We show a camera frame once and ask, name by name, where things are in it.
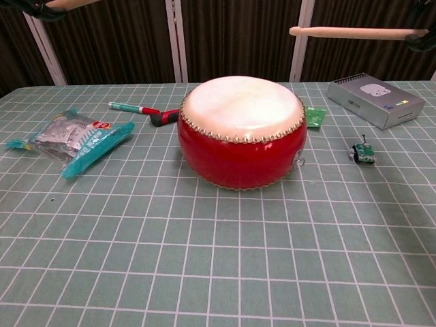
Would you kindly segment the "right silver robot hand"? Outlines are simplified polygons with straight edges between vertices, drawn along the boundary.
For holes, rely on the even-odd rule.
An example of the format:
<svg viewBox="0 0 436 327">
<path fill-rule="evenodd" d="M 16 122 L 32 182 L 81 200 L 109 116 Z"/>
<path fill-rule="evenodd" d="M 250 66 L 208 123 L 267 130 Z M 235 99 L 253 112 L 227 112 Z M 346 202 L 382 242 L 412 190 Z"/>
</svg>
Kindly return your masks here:
<svg viewBox="0 0 436 327">
<path fill-rule="evenodd" d="M 414 25 L 417 23 L 419 17 L 422 14 L 428 14 L 430 12 L 430 8 L 435 5 L 435 0 L 430 1 L 414 1 L 414 5 L 411 8 L 411 16 L 407 21 L 407 24 L 414 28 Z M 435 48 L 435 19 L 429 27 L 426 28 L 428 31 L 423 36 L 418 36 L 416 34 L 409 34 L 405 37 L 405 43 L 415 52 L 426 52 Z"/>
</svg>

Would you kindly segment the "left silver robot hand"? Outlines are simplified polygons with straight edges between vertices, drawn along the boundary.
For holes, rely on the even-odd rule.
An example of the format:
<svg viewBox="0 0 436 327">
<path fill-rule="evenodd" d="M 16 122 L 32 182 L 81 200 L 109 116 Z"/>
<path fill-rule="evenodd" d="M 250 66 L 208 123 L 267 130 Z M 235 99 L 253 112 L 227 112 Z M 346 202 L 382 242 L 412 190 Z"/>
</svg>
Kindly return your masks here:
<svg viewBox="0 0 436 327">
<path fill-rule="evenodd" d="M 57 7 L 48 7 L 45 4 L 40 4 L 34 8 L 32 17 L 46 22 L 52 22 L 62 19 L 67 14 L 67 10 Z"/>
</svg>

